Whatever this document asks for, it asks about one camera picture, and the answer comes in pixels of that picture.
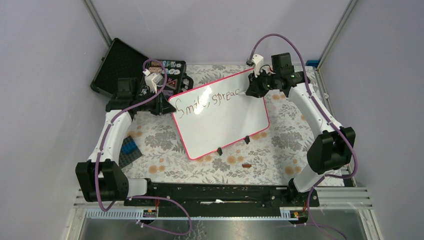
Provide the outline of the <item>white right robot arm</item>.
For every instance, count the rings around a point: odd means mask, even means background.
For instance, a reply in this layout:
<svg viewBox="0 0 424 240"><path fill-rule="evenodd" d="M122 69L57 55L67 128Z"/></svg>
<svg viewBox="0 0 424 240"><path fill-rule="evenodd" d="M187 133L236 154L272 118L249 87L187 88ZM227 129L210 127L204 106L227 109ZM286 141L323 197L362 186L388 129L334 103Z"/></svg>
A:
<svg viewBox="0 0 424 240"><path fill-rule="evenodd" d="M270 70L264 69L264 57L259 54L253 54L247 64L253 71L248 76L245 94L263 98L269 91L282 92L300 110L314 136L306 154L307 165L291 180L293 188L286 193L287 201L299 206L307 199L306 192L320 179L351 162L355 131L343 127L331 115L314 92L306 70L295 71L289 53L273 55Z"/></svg>

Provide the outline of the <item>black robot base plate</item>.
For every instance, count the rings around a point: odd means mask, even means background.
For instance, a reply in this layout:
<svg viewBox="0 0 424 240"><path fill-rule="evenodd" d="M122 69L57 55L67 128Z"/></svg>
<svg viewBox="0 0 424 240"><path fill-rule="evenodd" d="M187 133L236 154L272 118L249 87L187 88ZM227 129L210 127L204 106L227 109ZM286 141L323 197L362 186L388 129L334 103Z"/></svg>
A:
<svg viewBox="0 0 424 240"><path fill-rule="evenodd" d="M305 207L311 200L312 207L319 206L316 190L299 192L292 182L288 186L149 182L144 196L171 199L181 205L222 201L265 207Z"/></svg>

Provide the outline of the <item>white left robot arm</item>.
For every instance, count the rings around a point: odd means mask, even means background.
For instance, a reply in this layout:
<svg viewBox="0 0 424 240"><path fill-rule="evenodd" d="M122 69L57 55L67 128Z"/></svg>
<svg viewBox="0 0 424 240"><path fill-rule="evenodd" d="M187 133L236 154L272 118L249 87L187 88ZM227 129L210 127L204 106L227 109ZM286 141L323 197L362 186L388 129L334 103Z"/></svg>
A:
<svg viewBox="0 0 424 240"><path fill-rule="evenodd" d="M127 178L119 166L122 145L139 111L154 115L173 112L161 93L164 78L151 73L144 80L120 78L117 91L106 105L105 122L92 154L76 165L75 173L87 202L124 201L133 196L144 206L152 204L155 192L146 178Z"/></svg>

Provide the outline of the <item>pink framed whiteboard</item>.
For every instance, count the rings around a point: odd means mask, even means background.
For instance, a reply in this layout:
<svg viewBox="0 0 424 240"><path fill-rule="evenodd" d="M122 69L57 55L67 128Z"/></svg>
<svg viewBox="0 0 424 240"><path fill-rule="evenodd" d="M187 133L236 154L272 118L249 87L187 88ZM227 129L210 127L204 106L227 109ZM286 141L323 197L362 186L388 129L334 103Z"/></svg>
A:
<svg viewBox="0 0 424 240"><path fill-rule="evenodd" d="M169 98L172 117L187 157L196 160L270 126L264 98L245 93L248 68Z"/></svg>

